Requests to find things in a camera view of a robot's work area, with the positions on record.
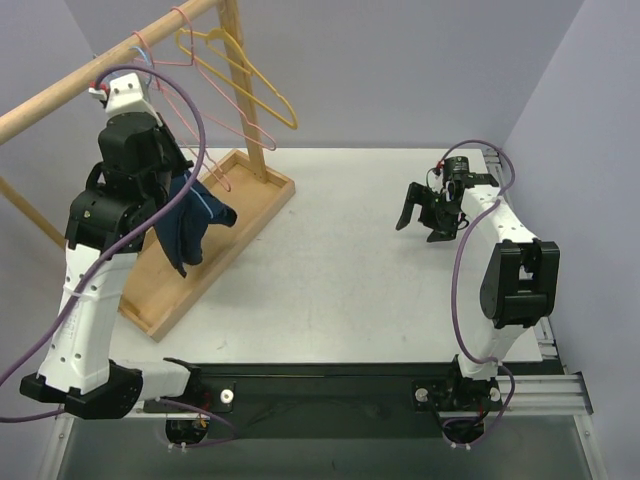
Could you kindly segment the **dark blue denim trousers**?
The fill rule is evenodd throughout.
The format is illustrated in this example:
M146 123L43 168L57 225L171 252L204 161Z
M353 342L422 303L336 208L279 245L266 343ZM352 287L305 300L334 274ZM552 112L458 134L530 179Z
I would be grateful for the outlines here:
M170 265L183 278L187 276L187 266L197 266L203 262L202 242L208 228L211 225L231 228L238 219L236 211L231 206L215 197L200 181L195 182L202 185L224 206L224 215L218 214L211 221L206 212L202 212L197 206L193 209L190 201L183 200L188 190L171 210L153 224L161 249Z

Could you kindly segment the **blue wire hanger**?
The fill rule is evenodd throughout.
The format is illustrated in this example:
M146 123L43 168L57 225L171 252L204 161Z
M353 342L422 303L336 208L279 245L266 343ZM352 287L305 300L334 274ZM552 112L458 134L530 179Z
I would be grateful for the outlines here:
M155 69L154 63L151 59L151 56L146 53L142 48L138 46L131 47L131 50L136 50L138 55L142 57L142 61L146 64L146 66L150 69ZM160 79L157 76L150 75L147 81L147 88L149 90L152 89L151 83L152 81L156 81L156 86L154 87L159 93L162 94L164 100L173 110L175 115L180 119L182 124L187 128L187 130L191 133L194 139L198 139L198 134L194 130L194 128L189 124L189 122L184 118L180 110L176 107L173 102L173 99L178 99L179 96L166 88ZM180 174L176 175L171 180L171 197L174 197L185 185L187 180L191 175L191 171L189 167ZM224 215L224 206L218 203L218 200L210 195L210 193L198 182L195 182L189 189L189 192L183 197L185 202L190 201L192 203L191 207L193 209L200 209L202 212L206 212L209 215L211 221L214 220L214 217L218 214Z

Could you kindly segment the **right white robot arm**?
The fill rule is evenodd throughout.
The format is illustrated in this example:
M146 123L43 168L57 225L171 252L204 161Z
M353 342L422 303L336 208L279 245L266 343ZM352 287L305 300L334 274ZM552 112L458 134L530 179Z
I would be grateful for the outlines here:
M506 203L496 178L471 171L468 158L448 157L434 173L441 180L439 189L409 184L397 229L416 216L430 229L430 243L456 240L464 247L478 231L491 249L479 286L484 318L476 324L473 343L464 341L457 300L450 300L459 373L445 380L443 394L450 405L464 408L479 395L477 381L493 379L516 340L552 313L560 249L527 229Z

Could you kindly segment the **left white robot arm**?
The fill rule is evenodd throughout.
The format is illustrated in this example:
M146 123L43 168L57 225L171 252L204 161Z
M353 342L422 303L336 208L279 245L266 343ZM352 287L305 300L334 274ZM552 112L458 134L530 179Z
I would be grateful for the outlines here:
M61 322L45 360L22 379L20 392L91 420L119 419L136 403L163 397L179 410L193 410L203 386L191 378L189 364L118 364L109 357L121 297L148 221L167 204L174 170L191 164L149 113L112 117L98 144L102 160L69 210Z

